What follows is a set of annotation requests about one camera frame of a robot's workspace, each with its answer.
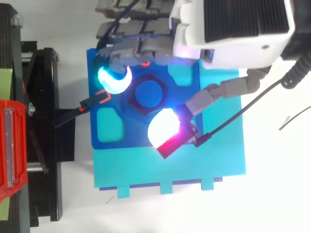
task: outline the white light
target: white light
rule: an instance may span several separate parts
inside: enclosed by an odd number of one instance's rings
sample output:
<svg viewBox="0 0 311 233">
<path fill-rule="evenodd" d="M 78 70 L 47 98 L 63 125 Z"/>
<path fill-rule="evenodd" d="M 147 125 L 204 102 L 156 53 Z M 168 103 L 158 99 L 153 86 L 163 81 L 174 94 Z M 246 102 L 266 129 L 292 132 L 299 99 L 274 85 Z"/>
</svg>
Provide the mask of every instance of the white light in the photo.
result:
<svg viewBox="0 0 311 233">
<path fill-rule="evenodd" d="M 180 121 L 171 108 L 161 110 L 151 121 L 148 138 L 158 148 L 179 132 Z"/>
<path fill-rule="evenodd" d="M 131 84 L 132 72 L 130 67 L 127 67 L 125 77 L 122 80 L 116 80 L 104 69 L 104 67 L 101 67 L 98 70 L 98 80 L 107 92 L 115 95 L 125 91 Z"/>
</svg>

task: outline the orange clip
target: orange clip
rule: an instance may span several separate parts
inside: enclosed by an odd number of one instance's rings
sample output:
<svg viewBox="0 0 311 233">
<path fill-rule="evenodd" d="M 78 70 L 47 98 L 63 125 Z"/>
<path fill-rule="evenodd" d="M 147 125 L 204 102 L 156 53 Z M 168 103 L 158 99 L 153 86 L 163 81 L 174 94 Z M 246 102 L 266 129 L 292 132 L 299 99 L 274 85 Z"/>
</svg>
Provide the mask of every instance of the orange clip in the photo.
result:
<svg viewBox="0 0 311 233">
<path fill-rule="evenodd" d="M 150 66 L 150 62 L 144 62 L 144 63 L 140 63 L 141 67 L 148 67 Z"/>
<path fill-rule="evenodd" d="M 80 112 L 84 112 L 84 110 L 85 110 L 85 109 L 84 109 L 82 106 L 79 107 L 79 111 L 80 111 Z"/>
<path fill-rule="evenodd" d="M 109 92 L 107 92 L 105 89 L 103 89 L 103 90 L 97 92 L 95 95 L 99 95 L 99 94 L 104 93 L 104 92 L 107 93 L 108 97 L 107 97 L 106 99 L 100 101 L 99 103 L 105 103 L 105 102 L 111 100 L 111 94 L 110 94 Z"/>
</svg>

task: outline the red object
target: red object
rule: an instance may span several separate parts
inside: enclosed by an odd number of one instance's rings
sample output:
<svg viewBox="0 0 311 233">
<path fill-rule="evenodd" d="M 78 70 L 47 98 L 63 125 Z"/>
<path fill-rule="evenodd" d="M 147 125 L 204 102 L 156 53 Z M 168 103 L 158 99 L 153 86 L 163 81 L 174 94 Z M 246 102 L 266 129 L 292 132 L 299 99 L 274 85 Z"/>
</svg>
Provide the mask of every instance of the red object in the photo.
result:
<svg viewBox="0 0 311 233">
<path fill-rule="evenodd" d="M 99 103 L 106 103 L 107 101 L 111 100 L 111 94 L 109 92 L 107 92 L 105 89 L 97 92 L 95 95 L 99 95 L 99 94 L 104 93 L 104 92 L 107 93 L 108 97 L 106 99 L 100 101 Z"/>
<path fill-rule="evenodd" d="M 0 100 L 0 202 L 27 181 L 26 107 L 16 101 Z"/>
<path fill-rule="evenodd" d="M 144 63 L 140 63 L 141 67 L 148 67 L 150 66 L 150 62 L 144 62 Z"/>
</svg>

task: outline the hexagonal nut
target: hexagonal nut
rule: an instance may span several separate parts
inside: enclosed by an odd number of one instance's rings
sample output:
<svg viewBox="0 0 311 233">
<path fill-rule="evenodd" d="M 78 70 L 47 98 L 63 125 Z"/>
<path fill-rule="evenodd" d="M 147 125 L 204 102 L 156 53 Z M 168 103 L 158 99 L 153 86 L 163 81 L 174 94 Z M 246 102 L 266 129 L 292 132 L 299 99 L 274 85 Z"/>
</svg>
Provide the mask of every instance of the hexagonal nut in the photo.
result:
<svg viewBox="0 0 311 233">
<path fill-rule="evenodd" d="M 136 91 L 137 87 L 145 81 L 156 81 L 160 85 L 160 87 L 162 88 L 162 92 L 163 92 L 162 100 L 160 101 L 160 103 L 157 106 L 152 107 L 152 108 L 146 108 L 144 106 L 141 106 L 136 100 L 135 91 Z M 133 81 L 129 92 L 130 92 L 130 94 L 129 94 L 128 104 L 132 108 L 137 110 L 139 113 L 141 113 L 142 115 L 148 116 L 148 115 L 162 109 L 165 106 L 165 103 L 167 101 L 167 95 L 168 95 L 168 87 L 160 79 L 158 79 L 157 77 L 155 77 L 152 74 L 149 74 L 149 75 L 146 75 L 140 79 Z"/>
</svg>

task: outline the metal screw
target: metal screw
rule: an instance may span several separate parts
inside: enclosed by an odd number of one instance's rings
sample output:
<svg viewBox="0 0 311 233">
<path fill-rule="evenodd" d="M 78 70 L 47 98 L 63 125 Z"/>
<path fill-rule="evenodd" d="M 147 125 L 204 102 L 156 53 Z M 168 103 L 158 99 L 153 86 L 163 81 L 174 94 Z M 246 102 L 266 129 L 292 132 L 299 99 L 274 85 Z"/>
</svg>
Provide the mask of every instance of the metal screw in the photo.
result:
<svg viewBox="0 0 311 233">
<path fill-rule="evenodd" d="M 53 60 L 58 63 L 59 62 L 59 54 L 58 53 L 54 53 L 53 54 Z"/>
<path fill-rule="evenodd" d="M 34 107 L 34 105 L 33 105 L 33 103 L 29 103 L 28 104 L 28 114 L 29 114 L 29 116 L 33 116 L 34 115 L 34 113 L 35 113 L 35 107 Z"/>
<path fill-rule="evenodd" d="M 23 16 L 21 14 L 15 14 L 11 20 L 12 26 L 22 28 L 24 25 Z"/>
</svg>

